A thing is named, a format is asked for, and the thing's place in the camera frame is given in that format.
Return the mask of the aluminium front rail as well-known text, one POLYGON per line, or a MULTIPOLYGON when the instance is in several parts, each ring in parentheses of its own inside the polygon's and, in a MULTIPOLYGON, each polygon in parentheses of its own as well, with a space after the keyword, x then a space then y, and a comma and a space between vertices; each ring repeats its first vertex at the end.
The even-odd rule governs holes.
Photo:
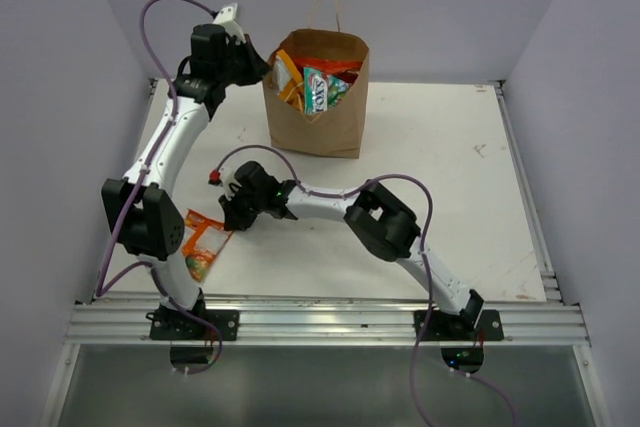
MULTIPOLYGON (((65 341, 80 345, 144 345, 148 297, 116 297, 74 308, 65 341)), ((210 296, 214 312, 229 315, 233 346, 410 346, 425 306, 379 299, 210 296)), ((560 303, 487 304, 476 339, 485 346, 584 346, 589 334, 577 306, 560 303)))

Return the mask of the yellow Kettle chips bag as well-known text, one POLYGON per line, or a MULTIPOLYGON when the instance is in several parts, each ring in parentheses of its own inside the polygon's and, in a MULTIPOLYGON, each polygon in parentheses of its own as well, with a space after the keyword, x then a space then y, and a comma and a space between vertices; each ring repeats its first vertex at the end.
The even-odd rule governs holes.
POLYGON ((275 53, 272 80, 278 98, 303 113, 304 78, 284 49, 275 53))

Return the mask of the orange small snack bag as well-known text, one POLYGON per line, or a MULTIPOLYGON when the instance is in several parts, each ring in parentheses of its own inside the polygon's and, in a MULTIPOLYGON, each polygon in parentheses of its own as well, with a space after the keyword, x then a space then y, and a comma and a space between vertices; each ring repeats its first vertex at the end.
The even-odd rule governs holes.
POLYGON ((223 222, 192 209, 188 210, 184 222, 181 253, 191 277, 197 283, 203 283, 233 232, 227 231, 223 222))

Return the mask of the teal Fox's candy bag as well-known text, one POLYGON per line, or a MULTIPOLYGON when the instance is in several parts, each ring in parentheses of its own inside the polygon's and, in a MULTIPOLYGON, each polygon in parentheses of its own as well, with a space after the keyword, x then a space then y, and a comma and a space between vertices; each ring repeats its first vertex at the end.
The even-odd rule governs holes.
POLYGON ((311 67, 303 68, 304 114, 316 115, 335 108, 351 88, 335 76, 311 67))

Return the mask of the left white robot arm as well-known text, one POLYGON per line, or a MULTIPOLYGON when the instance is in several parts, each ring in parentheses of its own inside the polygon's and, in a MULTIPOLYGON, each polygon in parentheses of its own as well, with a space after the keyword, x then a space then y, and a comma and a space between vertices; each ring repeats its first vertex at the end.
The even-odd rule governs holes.
POLYGON ((191 34, 189 71, 169 84, 160 123, 141 156, 119 179, 108 179, 101 197, 111 243, 148 264, 163 306, 177 310, 172 326, 185 339, 201 337, 207 314, 195 307, 201 290, 179 252, 185 225, 172 193, 199 135, 231 85, 259 83, 267 63, 235 21, 198 25, 191 34))

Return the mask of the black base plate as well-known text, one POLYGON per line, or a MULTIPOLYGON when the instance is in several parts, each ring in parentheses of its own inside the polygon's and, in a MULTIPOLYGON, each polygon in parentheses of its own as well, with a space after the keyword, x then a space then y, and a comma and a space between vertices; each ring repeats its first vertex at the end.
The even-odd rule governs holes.
POLYGON ((505 338, 497 310, 483 310, 474 328, 465 326, 458 317, 433 310, 422 342, 502 341, 505 338))
POLYGON ((149 337, 156 341, 235 341, 240 326, 238 310, 209 309, 203 300, 187 314, 160 305, 145 317, 151 322, 149 337))

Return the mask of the red cassava chips bag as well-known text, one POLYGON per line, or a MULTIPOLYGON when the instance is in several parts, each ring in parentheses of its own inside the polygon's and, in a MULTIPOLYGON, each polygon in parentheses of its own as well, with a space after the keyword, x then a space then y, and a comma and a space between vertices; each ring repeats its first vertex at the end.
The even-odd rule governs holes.
POLYGON ((295 57, 293 62, 301 68, 313 68, 324 73, 335 75, 342 72, 358 72, 362 61, 358 60, 332 60, 314 57, 295 57))

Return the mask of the red Doritos bag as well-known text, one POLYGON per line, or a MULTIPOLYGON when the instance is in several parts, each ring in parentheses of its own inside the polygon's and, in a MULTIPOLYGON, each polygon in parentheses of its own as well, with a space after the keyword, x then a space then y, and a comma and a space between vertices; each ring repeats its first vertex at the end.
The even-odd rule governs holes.
POLYGON ((342 82, 352 85, 358 78, 360 68, 358 66, 349 66, 348 68, 335 70, 332 76, 340 79, 342 82))

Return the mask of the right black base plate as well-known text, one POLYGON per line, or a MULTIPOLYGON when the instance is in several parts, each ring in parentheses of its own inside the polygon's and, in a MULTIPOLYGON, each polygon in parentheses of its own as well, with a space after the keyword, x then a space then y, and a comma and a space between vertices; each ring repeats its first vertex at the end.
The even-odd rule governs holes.
POLYGON ((465 326, 458 317, 433 310, 422 342, 502 341, 505 338, 497 310, 483 310, 474 328, 465 326))

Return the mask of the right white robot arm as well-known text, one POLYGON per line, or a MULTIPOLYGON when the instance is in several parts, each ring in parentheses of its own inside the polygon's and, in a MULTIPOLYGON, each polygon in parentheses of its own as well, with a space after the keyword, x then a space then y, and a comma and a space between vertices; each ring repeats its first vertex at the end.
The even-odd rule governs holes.
POLYGON ((484 299, 432 251, 427 228, 379 179, 352 190, 318 189, 297 177, 280 181, 249 161, 235 170, 219 167, 209 183, 224 190, 219 203, 227 231, 246 231, 261 214, 344 223, 371 255, 400 265, 425 288, 451 336, 464 340, 480 329, 484 299))

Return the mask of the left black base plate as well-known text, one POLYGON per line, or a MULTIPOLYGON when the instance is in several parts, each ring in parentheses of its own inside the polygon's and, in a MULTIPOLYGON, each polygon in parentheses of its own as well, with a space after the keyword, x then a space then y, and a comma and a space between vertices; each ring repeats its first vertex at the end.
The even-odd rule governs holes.
POLYGON ((240 326, 238 310, 209 309, 203 300, 187 314, 160 305, 145 317, 151 322, 149 337, 156 341, 235 341, 240 326))

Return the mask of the brown paper bag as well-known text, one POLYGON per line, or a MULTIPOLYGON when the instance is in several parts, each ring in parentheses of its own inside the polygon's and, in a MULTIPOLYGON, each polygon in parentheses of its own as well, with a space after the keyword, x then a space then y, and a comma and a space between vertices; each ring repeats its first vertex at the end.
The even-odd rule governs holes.
POLYGON ((340 25, 333 30, 313 26, 296 29, 270 55, 268 63, 272 70, 275 53, 280 49, 284 49, 292 60, 295 57, 358 60, 363 65, 357 80, 335 108, 311 116, 278 98, 271 71, 262 82, 271 145, 323 157, 359 157, 369 88, 370 50, 366 42, 344 32, 340 25))

